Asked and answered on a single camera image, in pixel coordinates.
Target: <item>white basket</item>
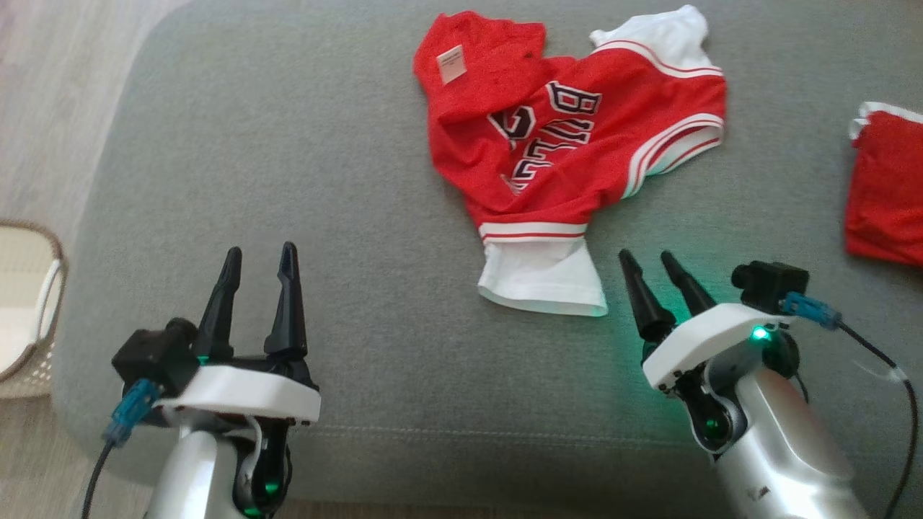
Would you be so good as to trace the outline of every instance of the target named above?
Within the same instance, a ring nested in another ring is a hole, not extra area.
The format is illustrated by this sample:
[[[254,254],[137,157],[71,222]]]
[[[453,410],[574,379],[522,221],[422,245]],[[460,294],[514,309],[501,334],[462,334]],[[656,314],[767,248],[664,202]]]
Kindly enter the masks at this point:
[[[30,223],[0,221],[0,398],[51,392],[64,278],[54,235]]]

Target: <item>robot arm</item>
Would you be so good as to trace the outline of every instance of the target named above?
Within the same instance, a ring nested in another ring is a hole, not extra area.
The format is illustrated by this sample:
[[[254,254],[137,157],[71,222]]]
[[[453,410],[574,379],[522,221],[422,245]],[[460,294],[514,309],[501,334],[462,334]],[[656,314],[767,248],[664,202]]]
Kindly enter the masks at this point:
[[[282,248],[279,305],[259,357],[236,357],[229,344],[241,256],[228,251],[198,329],[173,319],[135,332],[113,357],[126,389],[150,380],[159,390],[142,423],[180,429],[148,519],[272,517],[292,477],[288,430],[318,420],[297,250]],[[247,430],[253,440],[229,434]]]
[[[787,380],[799,356],[781,302],[804,293],[808,273],[754,261],[732,278],[746,304],[719,305],[672,254],[661,258],[692,315],[678,326],[631,253],[619,254],[645,341],[641,367],[652,388],[686,407],[736,517],[868,518],[850,487],[852,468]]]

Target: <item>green led light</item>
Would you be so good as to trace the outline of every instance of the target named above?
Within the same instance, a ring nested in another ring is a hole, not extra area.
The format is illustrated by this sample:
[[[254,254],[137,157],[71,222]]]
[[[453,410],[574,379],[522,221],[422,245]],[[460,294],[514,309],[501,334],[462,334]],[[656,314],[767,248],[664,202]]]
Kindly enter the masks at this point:
[[[709,418],[705,420],[705,438],[710,440],[718,440],[725,435],[725,428],[722,427],[721,422],[714,418]]]
[[[757,326],[753,329],[753,333],[750,334],[750,338],[755,341],[762,341],[763,339],[769,338],[769,331],[763,328],[762,326]]]

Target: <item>basketball jersey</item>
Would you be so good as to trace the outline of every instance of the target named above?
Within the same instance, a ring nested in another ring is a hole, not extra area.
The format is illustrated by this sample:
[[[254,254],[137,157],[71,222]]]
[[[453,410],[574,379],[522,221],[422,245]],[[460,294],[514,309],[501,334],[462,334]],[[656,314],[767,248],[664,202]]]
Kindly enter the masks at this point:
[[[693,6],[590,35],[583,58],[542,57],[545,27],[439,16],[414,57],[429,145],[485,247],[478,291],[524,310],[602,316],[583,233],[723,136],[725,80]]]

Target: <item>white tag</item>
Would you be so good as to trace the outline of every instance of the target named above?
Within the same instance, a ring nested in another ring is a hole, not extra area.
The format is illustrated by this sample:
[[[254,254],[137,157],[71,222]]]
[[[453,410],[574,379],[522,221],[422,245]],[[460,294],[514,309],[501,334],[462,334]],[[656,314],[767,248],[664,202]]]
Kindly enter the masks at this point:
[[[442,84],[449,83],[466,72],[461,45],[456,45],[448,51],[436,56],[436,62],[439,64],[439,74],[442,75]]]

